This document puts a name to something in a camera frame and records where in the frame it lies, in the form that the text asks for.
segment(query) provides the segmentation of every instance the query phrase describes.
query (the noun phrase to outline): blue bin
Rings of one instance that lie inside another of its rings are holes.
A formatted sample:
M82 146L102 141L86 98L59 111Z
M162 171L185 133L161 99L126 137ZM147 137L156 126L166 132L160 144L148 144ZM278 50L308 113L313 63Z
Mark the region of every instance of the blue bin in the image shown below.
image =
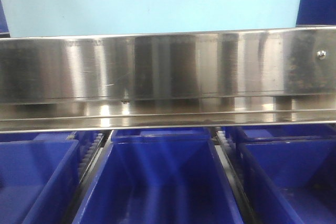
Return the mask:
M114 143L73 223L239 223L210 140Z
M244 186L264 224L336 223L336 140L242 144Z
M0 223L58 223L78 185L78 141L0 143Z
M240 143L309 140L336 136L336 129L328 124L238 126L231 131L239 158L241 157Z
M211 137L205 127L174 127L157 129L117 130L111 140L115 143L146 140L207 140Z
M66 139L76 139L79 141L79 157L82 159L98 136L98 133L98 131L3 133L0 134L0 142L31 140L62 141Z

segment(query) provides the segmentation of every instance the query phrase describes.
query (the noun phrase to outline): bin divider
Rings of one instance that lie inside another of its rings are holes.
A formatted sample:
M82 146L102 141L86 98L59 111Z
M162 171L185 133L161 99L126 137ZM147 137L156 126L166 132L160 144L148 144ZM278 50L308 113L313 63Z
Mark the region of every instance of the bin divider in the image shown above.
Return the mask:
M240 214L243 218L245 224L261 224L261 221L257 218L256 213L252 209L249 200L244 192L244 187L240 181L239 175L236 173L235 165L232 164L228 152L232 152L230 145L228 144L227 139L222 131L217 132L217 138L219 140L219 146L215 146L222 164L223 170L227 176L227 179L230 183L232 192L235 196L236 203Z
M104 154L108 150L109 145L112 144L112 142L110 141L112 133L113 133L113 130L105 131L102 133L102 135L97 136L96 139L99 138L99 143L96 147L96 151L91 154L88 164L84 167L85 170L82 171L82 174L79 177L78 188L60 224L72 223L72 220L77 213L77 210L83 200L83 197L89 185L91 184L96 172L98 171L98 168L104 157Z
M84 158L81 160L81 163L79 164L78 173L79 173L79 183L81 184L87 175L90 167L92 166L94 158L99 153L100 147L103 146L104 143L104 135L102 133L99 133L96 137L96 139L91 144L90 148L87 151L87 154L84 156Z

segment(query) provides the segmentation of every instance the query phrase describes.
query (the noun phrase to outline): bolt head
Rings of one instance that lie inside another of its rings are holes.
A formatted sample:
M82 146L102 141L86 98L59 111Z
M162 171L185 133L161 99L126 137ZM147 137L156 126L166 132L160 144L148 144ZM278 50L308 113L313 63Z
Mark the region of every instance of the bolt head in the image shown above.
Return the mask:
M317 52L317 58L318 58L319 60L323 60L323 59L325 59L326 56L327 56L327 52L324 51L324 50L321 50L321 51L318 51L318 52Z

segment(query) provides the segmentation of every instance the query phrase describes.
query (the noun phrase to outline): stainless steel panel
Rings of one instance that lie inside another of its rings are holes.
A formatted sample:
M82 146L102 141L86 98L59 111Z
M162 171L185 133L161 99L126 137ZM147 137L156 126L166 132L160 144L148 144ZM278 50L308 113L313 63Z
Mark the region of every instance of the stainless steel panel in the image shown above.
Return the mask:
M3 38L0 131L336 121L335 45L334 27Z

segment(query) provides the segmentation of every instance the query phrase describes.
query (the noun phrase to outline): blue plastic bin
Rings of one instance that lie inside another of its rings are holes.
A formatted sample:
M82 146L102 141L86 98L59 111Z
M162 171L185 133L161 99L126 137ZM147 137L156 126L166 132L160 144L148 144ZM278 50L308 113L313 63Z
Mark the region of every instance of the blue plastic bin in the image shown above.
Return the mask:
M309 140L336 136L336 129L328 124L238 126L231 131L239 158L241 157L240 143Z
M31 140L62 141L66 139L76 139L79 141L79 157L83 158L96 137L98 136L98 133L98 131L3 133L0 134L0 142Z
M244 186L264 224L336 223L336 140L242 144Z
M77 140L0 143L0 223L58 223L78 185L77 160Z
M207 140L211 137L206 127L173 127L157 129L117 130L111 140L116 143L146 140Z
M109 146L76 224L243 224L210 140Z

